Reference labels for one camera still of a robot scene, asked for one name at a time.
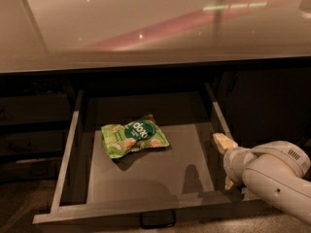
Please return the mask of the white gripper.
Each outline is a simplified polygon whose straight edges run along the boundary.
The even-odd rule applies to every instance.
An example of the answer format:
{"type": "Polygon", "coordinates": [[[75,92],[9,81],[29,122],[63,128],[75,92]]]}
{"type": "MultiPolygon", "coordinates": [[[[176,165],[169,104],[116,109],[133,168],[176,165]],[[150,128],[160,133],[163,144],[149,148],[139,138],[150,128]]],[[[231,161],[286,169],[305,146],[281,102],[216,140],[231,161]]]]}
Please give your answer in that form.
{"type": "Polygon", "coordinates": [[[220,154],[224,155],[225,190],[242,185],[242,175],[246,167],[257,157],[249,150],[238,147],[238,144],[223,133],[215,133],[213,140],[220,154]]]}

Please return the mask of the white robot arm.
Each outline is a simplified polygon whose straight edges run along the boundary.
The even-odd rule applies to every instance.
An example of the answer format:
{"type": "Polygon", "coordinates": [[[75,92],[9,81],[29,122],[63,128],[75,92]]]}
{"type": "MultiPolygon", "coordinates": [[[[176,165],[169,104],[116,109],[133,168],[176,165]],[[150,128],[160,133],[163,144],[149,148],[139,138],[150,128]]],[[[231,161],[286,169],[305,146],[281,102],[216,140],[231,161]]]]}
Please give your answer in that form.
{"type": "Polygon", "coordinates": [[[311,224],[311,183],[303,179],[310,158],[301,148],[274,141],[247,149],[223,133],[214,133],[213,140],[224,158],[226,189],[245,185],[264,202],[311,224]]]}

